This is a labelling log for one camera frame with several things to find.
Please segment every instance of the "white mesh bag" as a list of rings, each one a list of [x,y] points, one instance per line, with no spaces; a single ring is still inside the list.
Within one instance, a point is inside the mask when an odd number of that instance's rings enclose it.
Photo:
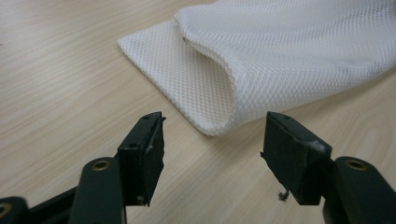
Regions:
[[[396,64],[396,1],[231,0],[119,40],[201,132],[347,90]]]

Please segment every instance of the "black plastic part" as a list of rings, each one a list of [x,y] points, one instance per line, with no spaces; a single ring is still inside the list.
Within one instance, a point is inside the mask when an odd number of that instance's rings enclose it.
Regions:
[[[161,112],[141,118],[118,149],[125,205],[150,203],[163,170]]]
[[[116,159],[87,163],[81,174],[69,224],[125,223],[120,167]]]
[[[262,157],[301,205],[318,205],[332,147],[291,117],[267,113]]]
[[[75,194],[76,188],[72,188],[31,208],[29,223],[67,223]]]
[[[332,182],[340,203],[325,206],[326,223],[347,223],[336,213],[326,215],[339,207],[344,208],[349,223],[396,223],[396,193],[370,163],[340,157],[332,168]]]
[[[0,223],[23,223],[28,216],[27,203],[23,198],[8,197],[0,199]]]

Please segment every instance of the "mesh bag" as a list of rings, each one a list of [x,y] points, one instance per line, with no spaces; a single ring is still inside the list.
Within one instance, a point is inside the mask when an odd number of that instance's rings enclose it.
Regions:
[[[396,1],[218,1],[119,44],[198,130],[219,135],[394,66]]]

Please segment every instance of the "wood grain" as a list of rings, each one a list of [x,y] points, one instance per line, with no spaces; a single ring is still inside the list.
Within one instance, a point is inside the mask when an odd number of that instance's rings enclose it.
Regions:
[[[130,223],[323,223],[321,206],[277,199],[259,152],[265,121],[220,137],[195,130],[123,56],[118,38],[213,1],[1,1],[0,197],[30,206],[113,156],[137,120],[162,111],[165,167],[151,207]],[[396,70],[285,112],[333,146],[375,165],[396,187]]]

